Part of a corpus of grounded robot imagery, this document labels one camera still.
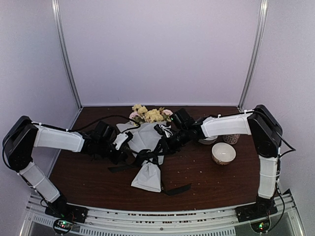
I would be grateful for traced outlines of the white wrapping paper sheet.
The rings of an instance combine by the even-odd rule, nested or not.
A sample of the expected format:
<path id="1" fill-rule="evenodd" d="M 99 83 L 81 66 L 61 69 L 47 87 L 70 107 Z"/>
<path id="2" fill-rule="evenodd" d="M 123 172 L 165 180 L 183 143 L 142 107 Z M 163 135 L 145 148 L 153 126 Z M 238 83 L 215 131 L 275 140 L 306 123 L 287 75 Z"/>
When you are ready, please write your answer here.
<path id="1" fill-rule="evenodd" d="M 144 123 L 141 127 L 130 130 L 133 138 L 128 142 L 129 147 L 136 152 L 143 149 L 154 150 L 162 137 L 154 129 L 154 126 L 157 124 L 166 125 L 166 122 Z M 146 191 L 161 192 L 161 177 L 158 165 L 152 163 L 152 160 L 144 160 L 140 167 L 141 169 L 132 181 L 131 186 Z"/>

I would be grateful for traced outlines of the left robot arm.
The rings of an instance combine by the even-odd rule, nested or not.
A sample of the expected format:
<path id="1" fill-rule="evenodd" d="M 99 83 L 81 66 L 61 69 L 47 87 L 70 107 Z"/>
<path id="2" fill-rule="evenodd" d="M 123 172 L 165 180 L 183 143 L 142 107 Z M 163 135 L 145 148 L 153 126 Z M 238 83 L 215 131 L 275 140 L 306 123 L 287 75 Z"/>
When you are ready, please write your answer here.
<path id="1" fill-rule="evenodd" d="M 115 128 L 96 120 L 97 126 L 87 133 L 81 129 L 68 130 L 21 116 L 2 141 L 4 164 L 22 176 L 31 188 L 48 203 L 59 218 L 67 218 L 71 208 L 58 188 L 34 163 L 34 148 L 53 148 L 108 158 L 114 164 L 126 158 L 123 145 L 133 138 L 130 131 L 116 134 Z"/>

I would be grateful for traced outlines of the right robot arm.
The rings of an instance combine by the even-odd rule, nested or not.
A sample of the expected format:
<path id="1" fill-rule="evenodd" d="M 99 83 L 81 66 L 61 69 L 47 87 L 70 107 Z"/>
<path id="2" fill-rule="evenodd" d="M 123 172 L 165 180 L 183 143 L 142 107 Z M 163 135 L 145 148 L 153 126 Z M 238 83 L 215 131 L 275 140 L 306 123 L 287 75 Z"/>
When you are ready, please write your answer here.
<path id="1" fill-rule="evenodd" d="M 271 209 L 271 200 L 281 173 L 281 145 L 289 147 L 290 152 L 296 149 L 283 138 L 282 127 L 264 105 L 233 115 L 209 116 L 199 120 L 181 108 L 170 119 L 177 131 L 170 137 L 161 137 L 154 149 L 156 155 L 173 154 L 192 140 L 222 135 L 250 135 L 260 161 L 259 188 L 252 212 L 255 216 L 262 217 Z"/>

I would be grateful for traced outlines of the scalloped white dish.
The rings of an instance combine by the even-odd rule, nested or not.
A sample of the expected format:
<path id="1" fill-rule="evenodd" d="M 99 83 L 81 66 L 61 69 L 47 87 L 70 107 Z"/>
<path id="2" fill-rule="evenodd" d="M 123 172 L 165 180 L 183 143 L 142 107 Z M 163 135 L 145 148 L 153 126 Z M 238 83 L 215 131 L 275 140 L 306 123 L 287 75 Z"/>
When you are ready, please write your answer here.
<path id="1" fill-rule="evenodd" d="M 198 142 L 203 145 L 211 145 L 217 140 L 218 136 L 212 136 L 205 139 L 199 139 Z"/>

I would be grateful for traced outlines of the round white bowl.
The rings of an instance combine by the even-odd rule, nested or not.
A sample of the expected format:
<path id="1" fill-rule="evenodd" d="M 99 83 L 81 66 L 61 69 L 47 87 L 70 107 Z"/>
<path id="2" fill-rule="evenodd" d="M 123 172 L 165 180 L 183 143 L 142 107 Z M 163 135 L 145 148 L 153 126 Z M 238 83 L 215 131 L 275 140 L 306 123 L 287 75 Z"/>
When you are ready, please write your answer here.
<path id="1" fill-rule="evenodd" d="M 236 157 L 236 150 L 227 143 L 216 143 L 212 147 L 212 160 L 218 165 L 228 165 Z"/>

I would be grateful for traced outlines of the patterned mug yellow inside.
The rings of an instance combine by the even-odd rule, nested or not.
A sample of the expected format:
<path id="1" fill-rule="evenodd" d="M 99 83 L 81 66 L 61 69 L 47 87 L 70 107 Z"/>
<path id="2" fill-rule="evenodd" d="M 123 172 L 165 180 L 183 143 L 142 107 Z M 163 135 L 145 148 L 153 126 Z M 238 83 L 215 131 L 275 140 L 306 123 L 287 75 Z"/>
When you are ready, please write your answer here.
<path id="1" fill-rule="evenodd" d="M 223 135 L 222 139 L 229 145 L 234 145 L 238 142 L 240 134 Z"/>

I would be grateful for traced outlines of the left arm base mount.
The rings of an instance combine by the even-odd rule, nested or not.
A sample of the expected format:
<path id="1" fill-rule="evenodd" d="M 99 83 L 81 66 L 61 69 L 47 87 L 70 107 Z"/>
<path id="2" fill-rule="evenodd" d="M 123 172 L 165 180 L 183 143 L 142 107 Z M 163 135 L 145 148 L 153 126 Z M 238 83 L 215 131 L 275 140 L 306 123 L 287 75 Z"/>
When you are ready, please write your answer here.
<path id="1" fill-rule="evenodd" d="M 55 217 L 53 230 L 58 235 L 69 233 L 76 223 L 85 223 L 88 209 L 83 206 L 75 206 L 67 203 L 65 196 L 59 196 L 55 201 L 49 202 L 43 199 L 45 214 Z"/>

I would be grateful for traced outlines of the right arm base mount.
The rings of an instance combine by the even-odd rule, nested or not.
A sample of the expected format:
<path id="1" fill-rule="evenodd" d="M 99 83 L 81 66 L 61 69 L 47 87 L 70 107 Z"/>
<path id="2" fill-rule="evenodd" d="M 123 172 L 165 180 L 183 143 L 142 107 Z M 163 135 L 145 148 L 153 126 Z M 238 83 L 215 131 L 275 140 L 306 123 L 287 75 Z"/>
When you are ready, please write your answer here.
<path id="1" fill-rule="evenodd" d="M 258 234 L 268 233 L 271 229 L 270 215 L 278 212 L 273 198 L 257 196 L 255 203 L 235 208 L 238 222 L 250 221 L 251 229 Z"/>

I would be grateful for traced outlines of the front aluminium rail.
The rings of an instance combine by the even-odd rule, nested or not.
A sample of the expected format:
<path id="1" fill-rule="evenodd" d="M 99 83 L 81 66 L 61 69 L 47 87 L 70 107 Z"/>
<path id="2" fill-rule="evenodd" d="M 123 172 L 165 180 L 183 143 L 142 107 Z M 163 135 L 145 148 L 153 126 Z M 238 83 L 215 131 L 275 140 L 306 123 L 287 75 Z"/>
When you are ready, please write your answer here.
<path id="1" fill-rule="evenodd" d="M 277 212 L 241 222 L 235 206 L 188 211 L 127 211 L 87 207 L 85 222 L 67 236 L 258 236 L 270 220 L 269 236 L 303 236 L 305 230 L 290 192 L 275 198 Z"/>

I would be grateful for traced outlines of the left aluminium frame post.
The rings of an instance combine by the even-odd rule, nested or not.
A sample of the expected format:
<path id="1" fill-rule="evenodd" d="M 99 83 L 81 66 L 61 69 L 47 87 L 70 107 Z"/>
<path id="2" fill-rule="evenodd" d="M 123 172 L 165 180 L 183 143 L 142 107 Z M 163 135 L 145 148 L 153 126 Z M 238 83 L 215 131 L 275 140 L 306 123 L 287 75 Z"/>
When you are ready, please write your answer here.
<path id="1" fill-rule="evenodd" d="M 58 0 L 51 0 L 51 4 L 52 4 L 52 11 L 53 11 L 55 24 L 56 24 L 57 34 L 58 34 L 58 38 L 59 38 L 59 45 L 60 45 L 60 49 L 61 49 L 63 65 L 64 65 L 65 72 L 66 72 L 66 77 L 67 77 L 67 80 L 69 82 L 70 89 L 71 89 L 72 95 L 74 97 L 76 106 L 80 110 L 83 108 L 83 106 L 82 106 L 82 103 L 81 103 L 81 100 L 79 97 L 77 86 L 75 84 L 75 80 L 73 77 L 72 68 L 70 65 L 70 59 L 69 59 L 69 55 L 68 55 L 68 51 L 67 51 L 67 47 L 66 47 L 66 41 L 65 41 L 63 25 L 62 25 L 60 4 L 59 4 Z"/>

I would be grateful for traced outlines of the aluminium frame post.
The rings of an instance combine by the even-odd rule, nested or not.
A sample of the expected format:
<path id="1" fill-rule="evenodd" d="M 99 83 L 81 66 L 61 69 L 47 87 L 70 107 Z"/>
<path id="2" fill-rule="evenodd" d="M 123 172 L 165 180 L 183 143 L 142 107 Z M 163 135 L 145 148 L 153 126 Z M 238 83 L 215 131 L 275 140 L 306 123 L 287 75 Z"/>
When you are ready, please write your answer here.
<path id="1" fill-rule="evenodd" d="M 269 5 L 268 0 L 260 1 L 260 9 L 259 9 L 255 38 L 254 38 L 254 44 L 253 44 L 253 49 L 252 49 L 252 55 L 251 55 L 245 83 L 243 86 L 243 90 L 241 93 L 241 97 L 238 103 L 238 109 L 241 111 L 244 109 L 244 104 L 245 104 L 247 95 L 249 93 L 250 85 L 251 85 L 253 75 L 255 72 L 255 67 L 258 60 L 258 55 L 259 55 L 259 51 L 260 51 L 260 47 L 261 47 L 261 43 L 263 40 L 264 31 L 265 31 L 265 25 L 266 25 L 267 14 L 268 14 L 268 5 Z"/>
<path id="2" fill-rule="evenodd" d="M 66 77 L 67 77 L 67 80 L 69 82 L 70 89 L 71 89 L 72 95 L 74 97 L 76 106 L 80 110 L 83 108 L 83 106 L 82 106 L 82 103 L 81 103 L 81 100 L 79 97 L 77 86 L 75 84 L 75 80 L 73 77 L 72 68 L 70 65 L 70 59 L 69 59 L 69 55 L 68 55 L 68 51 L 67 51 L 67 47 L 66 47 L 66 41 L 65 41 L 63 25 L 62 25 L 60 4 L 59 4 L 58 0 L 51 0 L 51 4 L 52 4 L 52 11 L 53 11 L 55 24 L 56 24 L 57 34 L 58 34 L 58 38 L 59 38 L 59 45 L 60 45 L 60 49 L 61 49 L 63 65 L 64 65 L 65 72 L 66 72 Z"/>

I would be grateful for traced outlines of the right aluminium frame post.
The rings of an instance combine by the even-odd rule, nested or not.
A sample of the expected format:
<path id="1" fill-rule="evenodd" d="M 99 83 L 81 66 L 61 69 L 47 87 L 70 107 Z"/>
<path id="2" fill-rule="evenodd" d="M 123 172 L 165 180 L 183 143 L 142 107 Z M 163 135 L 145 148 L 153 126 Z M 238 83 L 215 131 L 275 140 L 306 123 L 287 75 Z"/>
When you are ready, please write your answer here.
<path id="1" fill-rule="evenodd" d="M 253 44 L 253 49 L 252 49 L 252 55 L 251 55 L 245 83 L 243 86 L 243 90 L 241 93 L 241 97 L 238 103 L 238 109 L 241 111 L 244 109 L 244 104 L 245 104 L 247 95 L 249 93 L 250 85 L 251 85 L 253 75 L 255 72 L 255 67 L 258 60 L 258 55 L 259 55 L 259 51 L 260 51 L 260 47 L 261 47 L 261 43 L 263 40 L 264 31 L 265 31 L 265 25 L 266 25 L 267 14 L 268 14 L 268 5 L 269 5 L 268 0 L 260 1 L 260 9 L 259 9 L 255 38 L 254 38 L 254 44 Z"/>

